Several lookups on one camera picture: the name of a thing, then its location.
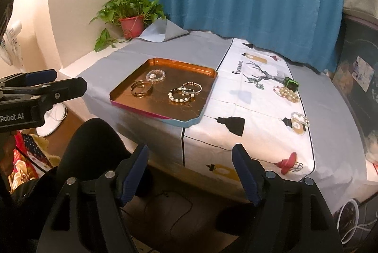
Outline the gold bangle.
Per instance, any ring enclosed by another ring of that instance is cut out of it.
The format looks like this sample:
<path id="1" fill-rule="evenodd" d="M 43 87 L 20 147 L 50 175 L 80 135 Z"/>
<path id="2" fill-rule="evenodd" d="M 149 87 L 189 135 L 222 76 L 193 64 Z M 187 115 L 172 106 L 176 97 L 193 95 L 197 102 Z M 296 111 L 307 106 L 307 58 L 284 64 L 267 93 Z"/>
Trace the gold bangle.
<path id="1" fill-rule="evenodd" d="M 152 93 L 153 84 L 147 80 L 138 80 L 130 87 L 131 94 L 135 97 L 145 97 Z"/>

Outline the green black sport watch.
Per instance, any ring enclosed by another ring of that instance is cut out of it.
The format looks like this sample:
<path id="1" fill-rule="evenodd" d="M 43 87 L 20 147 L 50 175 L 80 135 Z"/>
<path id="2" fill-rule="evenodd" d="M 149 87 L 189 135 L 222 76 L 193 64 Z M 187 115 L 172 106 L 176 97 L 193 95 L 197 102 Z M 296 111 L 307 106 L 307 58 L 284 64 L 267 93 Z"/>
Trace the green black sport watch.
<path id="1" fill-rule="evenodd" d="M 299 83 L 296 80 L 291 79 L 290 77 L 284 78 L 283 85 L 284 87 L 293 92 L 297 92 L 299 89 Z"/>

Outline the white floor lamp base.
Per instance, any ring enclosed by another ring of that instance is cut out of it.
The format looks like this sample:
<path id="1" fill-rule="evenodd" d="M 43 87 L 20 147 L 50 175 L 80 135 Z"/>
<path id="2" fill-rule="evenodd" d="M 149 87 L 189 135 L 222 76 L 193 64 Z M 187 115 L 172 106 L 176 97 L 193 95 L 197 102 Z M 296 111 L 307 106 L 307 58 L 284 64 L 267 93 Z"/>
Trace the white floor lamp base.
<path id="1" fill-rule="evenodd" d="M 44 114 L 45 123 L 43 126 L 36 128 L 36 132 L 41 137 L 47 137 L 52 134 L 63 122 L 67 116 L 67 107 L 63 103 L 57 103 Z"/>

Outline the red floral bag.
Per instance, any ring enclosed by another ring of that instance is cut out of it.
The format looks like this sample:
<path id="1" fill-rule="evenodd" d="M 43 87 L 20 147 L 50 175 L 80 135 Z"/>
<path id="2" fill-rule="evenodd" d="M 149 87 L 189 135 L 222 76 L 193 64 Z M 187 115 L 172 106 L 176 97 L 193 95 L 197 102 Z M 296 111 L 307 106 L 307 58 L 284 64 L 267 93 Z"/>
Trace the red floral bag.
<path id="1" fill-rule="evenodd" d="M 8 176 L 10 193 L 29 181 L 38 180 L 61 162 L 59 156 L 48 152 L 49 142 L 44 137 L 19 132 L 15 142 L 13 170 Z"/>

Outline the grey table cloth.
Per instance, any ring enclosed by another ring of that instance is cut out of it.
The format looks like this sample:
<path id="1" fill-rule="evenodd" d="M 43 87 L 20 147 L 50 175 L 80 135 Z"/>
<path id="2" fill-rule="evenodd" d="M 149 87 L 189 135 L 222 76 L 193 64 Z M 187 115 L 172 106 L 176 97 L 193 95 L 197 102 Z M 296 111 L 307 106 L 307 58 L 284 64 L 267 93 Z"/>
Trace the grey table cloth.
<path id="1" fill-rule="evenodd" d="M 146 144 L 152 152 L 152 160 L 166 173 L 213 194 L 244 201 L 245 192 L 236 171 L 236 182 L 231 183 L 185 167 L 183 135 L 187 128 L 124 110 L 110 102 L 110 91 L 146 60 L 155 57 L 170 59 L 217 72 L 232 41 L 201 31 L 192 31 L 161 43 L 137 38 L 118 49 L 109 50 L 108 56 L 91 64 L 81 72 L 81 77 L 87 83 L 83 99 L 90 114 L 105 120 L 123 135 L 129 148 Z M 262 88 L 260 81 L 274 80 L 282 84 L 278 90 L 280 97 L 293 103 L 302 102 L 305 117 L 292 116 L 291 122 L 309 128 L 315 168 L 298 181 L 306 177 L 313 179 L 331 212 L 340 209 L 350 199 L 365 201 L 377 192 L 377 173 L 366 161 L 361 136 L 341 93 L 326 75 L 305 66 L 287 65 L 293 75 L 290 78 L 299 83 L 297 92 L 284 87 L 285 77 L 267 72 L 249 81 Z M 296 162 L 297 154 L 292 153 L 277 164 L 281 168 L 277 174 L 289 180 L 284 175 Z"/>

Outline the black chair seat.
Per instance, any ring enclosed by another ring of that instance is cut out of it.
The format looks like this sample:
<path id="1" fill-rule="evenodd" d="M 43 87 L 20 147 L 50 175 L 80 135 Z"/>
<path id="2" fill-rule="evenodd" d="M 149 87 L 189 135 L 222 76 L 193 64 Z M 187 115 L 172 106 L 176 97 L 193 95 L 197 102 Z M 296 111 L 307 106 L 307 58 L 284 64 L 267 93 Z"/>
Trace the black chair seat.
<path id="1" fill-rule="evenodd" d="M 105 172 L 116 169 L 121 161 L 130 156 L 117 132 L 104 120 L 92 118 L 76 130 L 60 164 L 40 179 L 20 185 L 12 198 L 15 202 L 21 202 L 33 194 L 37 197 L 42 194 L 56 195 L 68 178 L 95 180 Z"/>

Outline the green potted plant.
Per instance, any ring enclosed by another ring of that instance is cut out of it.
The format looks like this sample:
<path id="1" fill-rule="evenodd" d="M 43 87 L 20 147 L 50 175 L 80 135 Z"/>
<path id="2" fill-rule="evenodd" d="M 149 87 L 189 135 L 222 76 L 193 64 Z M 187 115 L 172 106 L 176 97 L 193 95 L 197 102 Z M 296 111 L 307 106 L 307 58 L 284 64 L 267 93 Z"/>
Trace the green potted plant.
<path id="1" fill-rule="evenodd" d="M 124 39 L 130 41 L 159 18 L 166 18 L 159 0 L 106 0 L 91 21 L 121 28 Z"/>

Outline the white printed table runner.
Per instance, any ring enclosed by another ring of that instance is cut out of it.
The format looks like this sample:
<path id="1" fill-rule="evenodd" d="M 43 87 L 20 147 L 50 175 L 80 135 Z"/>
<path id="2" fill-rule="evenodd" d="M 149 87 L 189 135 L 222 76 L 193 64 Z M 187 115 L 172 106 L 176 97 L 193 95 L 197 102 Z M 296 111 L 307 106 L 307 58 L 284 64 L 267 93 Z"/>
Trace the white printed table runner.
<path id="1" fill-rule="evenodd" d="M 282 84 L 274 80 L 260 81 L 262 88 L 249 81 L 263 72 L 292 77 L 286 61 L 235 38 L 217 72 L 201 121 L 184 132 L 185 167 L 234 183 L 231 150 L 242 144 L 251 158 L 276 173 L 281 172 L 277 164 L 296 153 L 297 162 L 284 175 L 286 179 L 298 181 L 312 173 L 315 161 L 309 128 L 291 122 L 292 116 L 305 117 L 302 102 L 280 97 Z"/>

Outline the orange metal tray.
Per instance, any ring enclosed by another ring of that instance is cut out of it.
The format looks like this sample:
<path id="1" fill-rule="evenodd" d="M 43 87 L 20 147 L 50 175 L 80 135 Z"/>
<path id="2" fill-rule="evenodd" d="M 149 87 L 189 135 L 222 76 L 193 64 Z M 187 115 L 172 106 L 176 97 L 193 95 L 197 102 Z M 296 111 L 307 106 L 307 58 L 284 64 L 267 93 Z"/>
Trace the orange metal tray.
<path id="1" fill-rule="evenodd" d="M 188 128 L 201 120 L 217 76 L 212 68 L 155 57 L 113 88 L 110 102 L 124 110 Z M 130 87 L 138 80 L 153 84 L 149 96 L 131 94 Z"/>

